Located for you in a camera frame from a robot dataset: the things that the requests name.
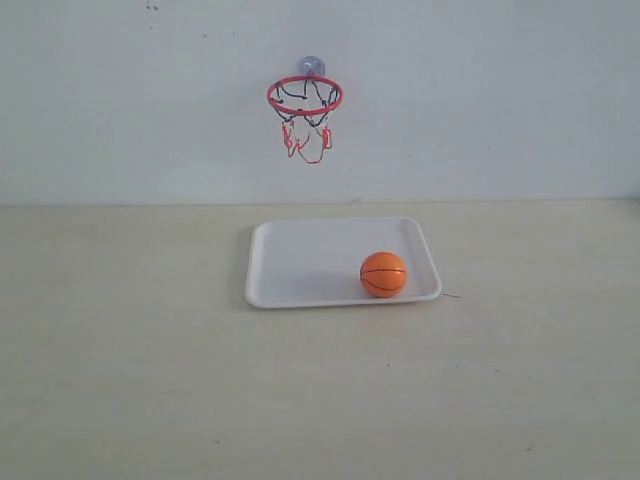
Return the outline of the white plastic tray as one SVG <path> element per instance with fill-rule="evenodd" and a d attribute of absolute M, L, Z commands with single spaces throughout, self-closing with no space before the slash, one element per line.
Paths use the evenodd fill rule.
<path fill-rule="evenodd" d="M 376 298 L 359 271 L 378 251 L 399 255 L 408 281 L 391 298 Z M 403 217 L 269 221 L 256 227 L 245 298 L 262 309 L 337 307 L 430 301 L 442 283 L 420 225 Z"/>

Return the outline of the red mini basketball hoop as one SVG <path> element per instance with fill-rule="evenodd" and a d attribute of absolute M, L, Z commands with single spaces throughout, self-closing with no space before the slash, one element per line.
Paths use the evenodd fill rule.
<path fill-rule="evenodd" d="M 333 147 L 329 117 L 343 103 L 342 86 L 319 75 L 294 75 L 270 85 L 266 98 L 280 119 L 288 157 L 320 164 Z"/>

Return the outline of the small orange basketball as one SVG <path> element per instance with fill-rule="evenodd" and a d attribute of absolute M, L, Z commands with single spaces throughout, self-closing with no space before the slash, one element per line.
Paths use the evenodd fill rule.
<path fill-rule="evenodd" d="M 391 298 L 404 289 L 408 269 L 400 256 L 389 251 L 378 251 L 365 258 L 360 267 L 359 278 L 370 295 Z"/>

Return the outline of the clear suction cup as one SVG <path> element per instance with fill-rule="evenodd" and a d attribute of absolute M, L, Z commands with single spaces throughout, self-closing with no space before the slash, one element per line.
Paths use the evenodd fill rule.
<path fill-rule="evenodd" d="M 317 56 L 305 56 L 297 63 L 298 74 L 305 77 L 324 77 L 326 67 L 324 61 Z"/>

